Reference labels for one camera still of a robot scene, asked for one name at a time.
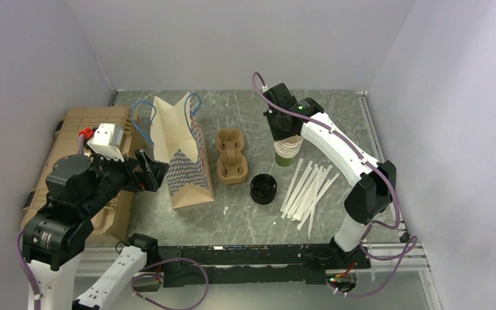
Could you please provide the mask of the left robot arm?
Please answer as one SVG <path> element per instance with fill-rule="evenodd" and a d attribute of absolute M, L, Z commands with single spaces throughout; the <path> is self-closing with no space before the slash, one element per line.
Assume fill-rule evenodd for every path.
<path fill-rule="evenodd" d="M 169 164 L 138 149 L 133 158 L 73 154 L 55 162 L 46 177 L 47 201 L 19 235 L 31 309 L 107 309 L 134 275 L 160 262 L 155 238 L 133 234 L 96 283 L 73 295 L 76 271 L 94 226 L 93 217 L 121 191 L 157 191 Z"/>

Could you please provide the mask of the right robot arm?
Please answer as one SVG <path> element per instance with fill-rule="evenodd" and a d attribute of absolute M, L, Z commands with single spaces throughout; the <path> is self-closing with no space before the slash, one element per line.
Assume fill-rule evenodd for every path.
<path fill-rule="evenodd" d="M 356 146 L 314 99 L 296 99 L 283 83 L 260 90 L 268 105 L 264 116 L 273 139 L 303 137 L 328 157 L 352 187 L 344 202 L 346 218 L 332 238 L 330 250 L 333 265 L 345 268 L 354 261 L 374 217 L 393 202 L 397 168 Z"/>

